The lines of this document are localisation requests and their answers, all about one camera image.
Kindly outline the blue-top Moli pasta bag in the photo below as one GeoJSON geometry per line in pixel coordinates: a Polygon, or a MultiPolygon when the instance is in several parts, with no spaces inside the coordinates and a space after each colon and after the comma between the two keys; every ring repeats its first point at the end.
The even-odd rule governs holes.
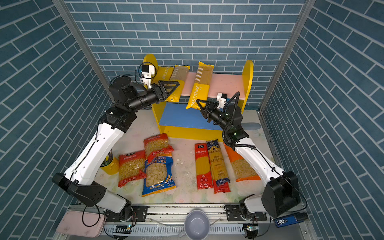
{"type": "Polygon", "coordinates": [[[211,172],[216,185],[221,186],[225,183],[230,183],[227,168],[218,140],[208,141],[207,148],[211,161],[211,172]]]}

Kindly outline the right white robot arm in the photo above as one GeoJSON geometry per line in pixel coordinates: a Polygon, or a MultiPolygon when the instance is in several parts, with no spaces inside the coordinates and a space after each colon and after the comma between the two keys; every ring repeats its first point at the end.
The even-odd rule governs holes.
{"type": "Polygon", "coordinates": [[[197,104],[203,117],[223,130],[224,144],[242,156],[263,181],[261,196],[252,195],[240,201],[243,216],[267,212],[277,218],[300,203],[297,175],[277,166],[256,147],[241,125],[243,116],[239,106],[230,105],[222,112],[216,102],[197,100],[197,104]]]}

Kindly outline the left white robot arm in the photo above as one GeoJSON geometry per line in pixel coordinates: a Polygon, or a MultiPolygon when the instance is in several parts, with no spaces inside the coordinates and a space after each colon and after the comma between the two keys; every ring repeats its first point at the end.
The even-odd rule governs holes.
{"type": "Polygon", "coordinates": [[[115,77],[109,85],[114,104],[99,119],[95,136],[74,163],[64,173],[54,174],[53,183],[87,207],[103,208],[118,221],[131,220],[132,203],[96,183],[96,174],[137,118],[136,113],[164,102],[179,86],[177,81],[158,81],[146,88],[132,82],[129,76],[115,77]]]}

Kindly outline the yellow spaghetti bag long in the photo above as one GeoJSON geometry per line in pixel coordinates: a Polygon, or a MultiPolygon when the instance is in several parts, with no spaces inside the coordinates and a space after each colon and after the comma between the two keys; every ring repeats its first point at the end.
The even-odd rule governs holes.
{"type": "Polygon", "coordinates": [[[178,103],[180,101],[182,91],[189,74],[190,66],[175,65],[173,73],[170,78],[170,84],[166,84],[166,87],[171,88],[173,92],[166,99],[166,102],[178,103]]]}

